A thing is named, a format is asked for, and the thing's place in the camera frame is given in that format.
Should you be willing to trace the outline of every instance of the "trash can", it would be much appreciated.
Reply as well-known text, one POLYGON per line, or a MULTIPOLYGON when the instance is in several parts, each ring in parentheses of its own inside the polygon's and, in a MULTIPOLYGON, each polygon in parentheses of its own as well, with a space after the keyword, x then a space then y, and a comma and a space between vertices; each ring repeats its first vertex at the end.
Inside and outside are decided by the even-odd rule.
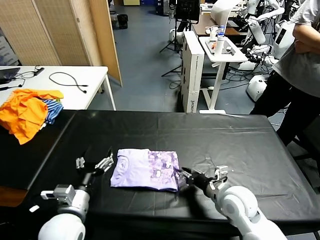
POLYGON ((119 14, 118 15, 118 23, 120 29, 128 28, 128 15, 127 14, 119 14))

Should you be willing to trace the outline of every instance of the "orange cloth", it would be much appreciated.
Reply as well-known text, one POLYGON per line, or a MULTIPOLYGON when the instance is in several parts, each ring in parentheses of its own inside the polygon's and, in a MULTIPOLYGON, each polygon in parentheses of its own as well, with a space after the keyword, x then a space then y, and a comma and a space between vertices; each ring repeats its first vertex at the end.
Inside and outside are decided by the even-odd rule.
POLYGON ((40 99, 63 99, 58 90, 17 89, 0 107, 0 125, 25 144, 45 122, 48 106, 40 99))

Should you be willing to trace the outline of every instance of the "black pants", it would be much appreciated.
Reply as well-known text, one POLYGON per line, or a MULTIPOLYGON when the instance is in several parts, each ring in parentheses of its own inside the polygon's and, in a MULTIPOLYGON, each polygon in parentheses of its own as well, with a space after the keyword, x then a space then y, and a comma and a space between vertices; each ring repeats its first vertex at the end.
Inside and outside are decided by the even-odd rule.
POLYGON ((277 131, 286 146, 320 114, 320 97, 296 89, 278 73, 272 72, 266 89, 250 113, 271 117, 289 103, 277 131))

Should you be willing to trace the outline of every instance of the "gray t-shirt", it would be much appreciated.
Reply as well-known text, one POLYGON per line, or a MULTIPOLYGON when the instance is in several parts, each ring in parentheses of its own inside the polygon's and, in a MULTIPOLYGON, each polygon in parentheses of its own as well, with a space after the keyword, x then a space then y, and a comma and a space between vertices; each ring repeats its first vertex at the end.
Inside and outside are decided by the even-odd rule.
MULTIPOLYGON (((305 0, 291 21, 319 31, 320 0, 305 0)), ((320 54, 296 53, 293 44, 272 67, 295 88, 320 98, 320 54)))

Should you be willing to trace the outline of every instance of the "laptop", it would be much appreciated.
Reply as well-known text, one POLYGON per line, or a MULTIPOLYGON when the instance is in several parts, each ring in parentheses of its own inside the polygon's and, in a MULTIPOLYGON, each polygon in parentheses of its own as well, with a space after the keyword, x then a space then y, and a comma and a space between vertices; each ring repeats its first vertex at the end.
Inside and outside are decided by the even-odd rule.
POLYGON ((7 84, 15 79, 16 74, 19 72, 20 67, 8 68, 0 70, 0 84, 7 84))

